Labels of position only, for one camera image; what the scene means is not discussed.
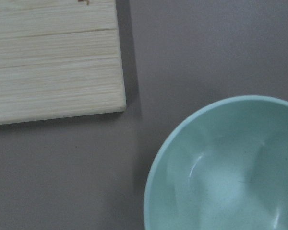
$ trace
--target countertop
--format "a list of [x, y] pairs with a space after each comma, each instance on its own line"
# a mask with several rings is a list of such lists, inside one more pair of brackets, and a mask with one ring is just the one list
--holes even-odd
[[0, 126], [0, 230], [143, 230], [170, 132], [237, 95], [288, 101], [288, 1], [117, 0], [123, 113]]

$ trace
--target wood grain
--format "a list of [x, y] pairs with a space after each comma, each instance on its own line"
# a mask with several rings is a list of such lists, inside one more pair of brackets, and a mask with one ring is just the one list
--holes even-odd
[[113, 0], [0, 0], [0, 124], [125, 106]]

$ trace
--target cutting board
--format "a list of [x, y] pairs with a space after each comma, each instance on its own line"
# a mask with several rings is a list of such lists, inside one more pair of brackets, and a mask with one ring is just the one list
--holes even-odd
[[0, 124], [125, 107], [114, 0], [0, 0]]

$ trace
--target gray table surface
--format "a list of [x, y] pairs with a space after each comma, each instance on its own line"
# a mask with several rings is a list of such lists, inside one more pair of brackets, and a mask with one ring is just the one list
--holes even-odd
[[143, 230], [169, 133], [236, 95], [288, 100], [288, 1], [117, 0], [128, 108], [0, 126], [0, 230]]

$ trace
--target plastic bowl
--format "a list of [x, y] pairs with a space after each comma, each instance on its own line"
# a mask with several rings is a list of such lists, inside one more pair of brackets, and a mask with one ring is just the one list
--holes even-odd
[[146, 230], [288, 230], [288, 102], [225, 99], [184, 120], [151, 167]]

